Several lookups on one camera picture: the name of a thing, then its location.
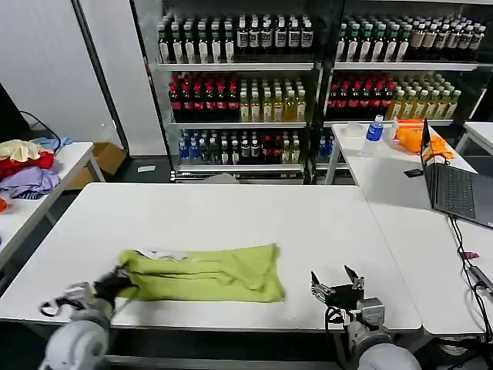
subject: green cloth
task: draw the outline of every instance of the green cloth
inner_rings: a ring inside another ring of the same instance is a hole
[[[126,266],[139,290],[129,288],[121,295],[143,301],[282,301],[278,256],[275,244],[188,252],[181,261],[149,259],[138,251],[123,251],[119,262]]]

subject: red cloth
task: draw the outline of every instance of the red cloth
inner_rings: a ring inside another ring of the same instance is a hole
[[[18,162],[7,158],[0,160],[0,180],[4,177],[11,176],[22,170],[24,167],[40,167],[51,168],[55,161],[55,154],[49,152],[41,152],[41,157],[37,160],[27,160],[25,162]]]

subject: white table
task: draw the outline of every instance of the white table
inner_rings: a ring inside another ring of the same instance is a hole
[[[424,329],[433,335],[482,333],[482,320],[461,274],[448,218],[431,210],[423,177],[409,179],[404,175],[405,170],[421,168],[419,156],[382,141],[374,156],[363,157],[360,151],[364,137],[345,136],[344,126],[332,126],[335,145],[340,147],[354,180],[368,200],[411,291]],[[463,158],[454,154],[452,166],[474,172]],[[465,250],[481,256],[474,264],[493,277],[493,231],[458,223]],[[493,317],[489,299],[485,298],[485,303]]]
[[[69,284],[101,277],[124,249],[211,251],[273,242],[280,247],[277,271],[287,293],[284,302],[133,301],[113,326],[323,329],[326,308],[311,295],[310,272],[326,284],[347,284],[347,264],[366,277],[366,295],[384,302],[389,329],[421,327],[360,189],[294,185],[92,183],[0,298],[0,318],[66,321],[70,310],[47,318],[38,312],[39,303]],[[124,301],[117,300],[117,306]]]
[[[493,156],[493,122],[466,122],[464,128],[466,132],[455,147],[458,153],[463,153],[474,141]]]
[[[105,181],[98,163],[92,155],[92,148],[92,143],[73,143],[61,148],[56,154],[52,167],[60,177],[60,184],[50,194],[38,200],[11,200],[12,207],[0,214],[0,238],[2,239],[0,270],[86,164],[97,180]]]

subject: purple cloth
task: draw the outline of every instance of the purple cloth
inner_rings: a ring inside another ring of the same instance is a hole
[[[60,183],[59,175],[51,170],[28,167],[0,181],[0,190],[7,190],[11,198],[23,193],[37,193],[39,196],[49,193]]]

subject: phone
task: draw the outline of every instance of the phone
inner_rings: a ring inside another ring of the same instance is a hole
[[[409,178],[423,176],[423,170],[420,170],[419,168],[415,168],[414,170],[404,171],[404,175],[406,175]]]

